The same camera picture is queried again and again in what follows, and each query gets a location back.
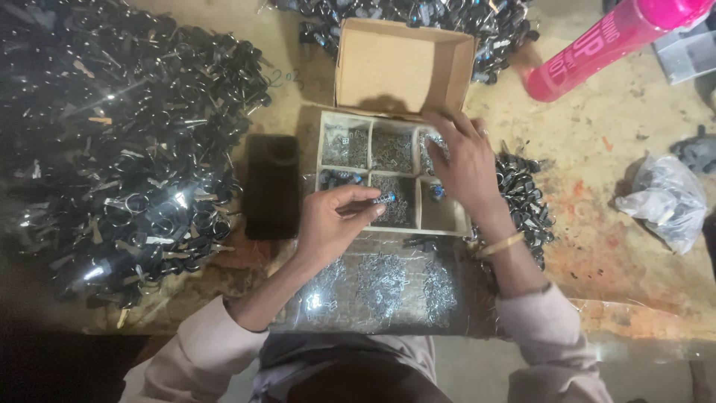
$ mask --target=open box lid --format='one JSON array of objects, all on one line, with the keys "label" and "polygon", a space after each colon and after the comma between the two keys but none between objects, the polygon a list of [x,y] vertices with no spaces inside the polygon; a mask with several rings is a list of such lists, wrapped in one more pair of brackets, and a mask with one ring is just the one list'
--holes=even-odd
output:
[{"label": "open box lid", "polygon": [[463,107],[476,40],[459,32],[349,18],[341,31],[335,106],[367,115],[415,117]]}]

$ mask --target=gold bangle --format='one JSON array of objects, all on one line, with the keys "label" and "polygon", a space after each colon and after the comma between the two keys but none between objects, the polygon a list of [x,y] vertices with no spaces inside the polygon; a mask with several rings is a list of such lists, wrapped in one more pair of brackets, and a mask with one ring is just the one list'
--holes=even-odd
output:
[{"label": "gold bangle", "polygon": [[504,240],[501,240],[500,242],[496,244],[492,244],[488,247],[484,247],[481,250],[478,250],[474,257],[480,259],[483,257],[494,255],[497,252],[500,252],[501,250],[507,249],[510,246],[514,245],[517,242],[520,242],[521,240],[525,239],[525,233],[524,232],[518,232],[514,235],[511,235],[510,237],[506,237]]}]

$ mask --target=plastic bag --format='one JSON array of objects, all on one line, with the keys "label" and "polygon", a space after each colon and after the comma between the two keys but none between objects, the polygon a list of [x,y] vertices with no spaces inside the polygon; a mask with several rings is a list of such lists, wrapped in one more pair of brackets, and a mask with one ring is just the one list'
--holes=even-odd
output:
[{"label": "plastic bag", "polygon": [[648,156],[632,184],[633,193],[615,199],[616,207],[634,218],[672,250],[691,250],[706,215],[706,194],[699,179],[676,157]]}]

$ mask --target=smartphone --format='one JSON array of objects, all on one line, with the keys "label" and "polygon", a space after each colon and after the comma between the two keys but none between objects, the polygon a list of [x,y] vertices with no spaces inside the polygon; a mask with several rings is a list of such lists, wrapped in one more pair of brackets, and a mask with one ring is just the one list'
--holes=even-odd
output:
[{"label": "smartphone", "polygon": [[297,236],[300,219],[299,142],[293,136],[248,137],[248,181],[241,209],[250,240]]}]

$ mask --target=pink bottle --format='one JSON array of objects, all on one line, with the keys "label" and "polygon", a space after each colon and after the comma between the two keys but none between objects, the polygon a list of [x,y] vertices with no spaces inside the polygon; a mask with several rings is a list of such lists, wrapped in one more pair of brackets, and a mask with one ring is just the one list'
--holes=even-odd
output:
[{"label": "pink bottle", "polygon": [[602,67],[674,28],[691,24],[714,0],[623,0],[565,50],[529,73],[527,93],[552,102]]}]

